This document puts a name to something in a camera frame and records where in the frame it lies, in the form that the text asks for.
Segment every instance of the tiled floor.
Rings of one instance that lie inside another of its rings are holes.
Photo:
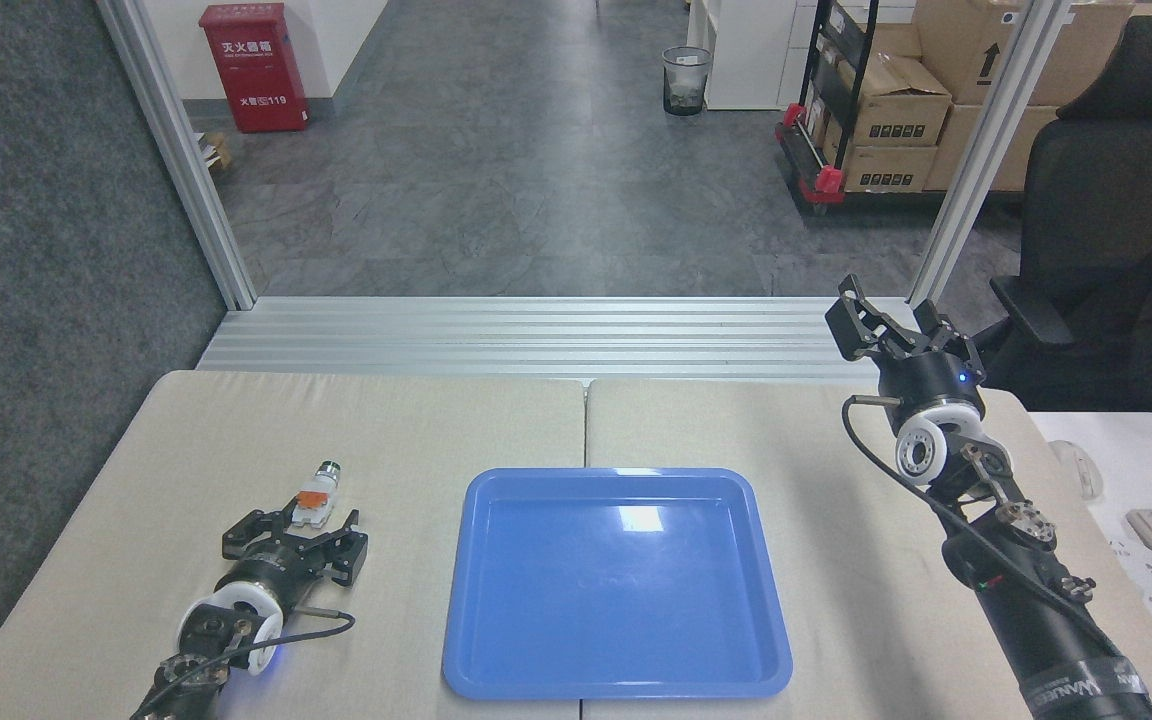
[[[937,206],[796,209],[776,113],[660,108],[681,0],[391,0],[304,132],[234,134],[218,179],[266,295],[904,295]],[[978,223],[945,310],[996,316],[1020,223]]]

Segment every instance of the black cable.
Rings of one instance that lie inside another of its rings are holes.
[[[942,520],[948,521],[948,523],[958,529],[960,532],[972,536],[979,546],[983,547],[983,550],[986,551],[993,560],[998,561],[1007,574],[1011,575],[1011,579],[1020,583],[1021,588],[1026,589],[1030,593],[1033,593],[1038,597],[1038,600],[1046,602],[1052,607],[1052,609],[1059,611],[1062,615],[1068,616],[1070,621],[1083,630],[1083,632],[1087,634],[1087,637],[1091,637],[1098,644],[1101,644],[1102,650],[1111,653],[1111,655],[1123,657],[1123,653],[1119,652],[1119,647],[1115,646],[1114,641],[1111,641],[1111,637],[1108,637],[1108,635],[1105,634],[1105,630],[1094,623],[1093,620],[1089,620],[1081,615],[1076,607],[1061,596],[1053,592],[1051,588],[1045,588],[1041,583],[1038,583],[1037,579],[1030,578],[1024,570],[1021,570],[1020,567],[1010,560],[1010,558],[1008,558],[1001,550],[998,550],[995,544],[988,541],[986,537],[980,535],[979,530],[972,528],[972,524],[961,518],[956,511],[948,509],[948,507],[946,507],[942,502],[937,501],[935,498],[929,497],[927,493],[920,491],[918,487],[915,487],[912,483],[907,480],[904,477],[901,477],[896,470],[892,470],[886,462],[882,462],[881,458],[874,455],[874,453],[861,441],[861,438],[856,435],[856,430],[851,427],[850,414],[851,406],[854,406],[855,402],[856,396],[850,396],[842,404],[842,427],[844,427],[847,437],[851,438],[851,444],[861,450],[861,454],[867,457],[870,462],[873,462],[874,465],[878,465],[878,469],[881,469],[882,472],[887,473],[893,480],[896,480],[896,483],[900,484],[900,487],[914,493],[914,497],[919,498],[919,500],[927,503],[927,506],[931,507],[937,515],[940,515]]]
[[[316,632],[302,632],[298,635],[283,635],[283,637],[280,638],[274,638],[259,643],[252,643],[248,644],[248,646],[235,647],[234,650],[227,650],[225,652],[221,652],[220,655],[212,657],[212,659],[207,660],[206,662],[202,662],[200,665],[195,667],[195,669],[189,670],[184,675],[180,675],[179,679],[172,680],[170,683],[164,685],[161,691],[154,694],[154,697],[147,698],[145,702],[141,704],[139,707],[136,708],[136,712],[132,712],[131,720],[141,720],[141,718],[144,717],[146,712],[150,711],[150,708],[152,708],[154,705],[157,705],[157,703],[162,700],[164,697],[168,696],[169,692],[174,691],[174,689],[177,689],[180,684],[187,682],[189,679],[192,679],[195,675],[200,674],[203,670],[209,669],[209,667],[211,666],[219,665],[220,662],[229,660],[230,657],[243,655],[243,653],[253,652],[265,647],[274,647],[278,646],[278,644],[312,641],[317,638],[328,638],[332,637],[332,635],[340,635],[341,632],[346,632],[346,630],[353,628],[353,624],[355,624],[357,621],[354,615],[349,615],[348,612],[342,612],[342,611],[320,611],[317,609],[317,607],[305,607],[304,609],[300,609],[297,612],[301,612],[301,614],[303,615],[314,615],[316,617],[342,617],[344,620],[344,623],[342,626],[335,626],[335,628],[332,628],[329,630],[316,630]]]

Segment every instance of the red fire box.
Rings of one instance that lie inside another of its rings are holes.
[[[211,5],[198,18],[242,132],[305,129],[305,90],[282,3]]]

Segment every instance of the computer mouse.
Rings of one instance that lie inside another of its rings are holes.
[[[1052,452],[1055,452],[1056,460],[1060,460],[1061,467],[1064,468],[1066,477],[1078,483],[1078,492],[1082,493],[1083,500],[1101,497],[1101,493],[1105,492],[1101,469],[1097,468],[1096,462],[1092,461],[1092,456],[1087,455],[1086,450],[1074,442],[1064,441],[1064,439],[1053,439],[1047,445]]]

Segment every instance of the blue tray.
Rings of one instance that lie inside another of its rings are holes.
[[[457,694],[763,697],[793,665],[740,475],[497,469],[470,484],[444,646]]]

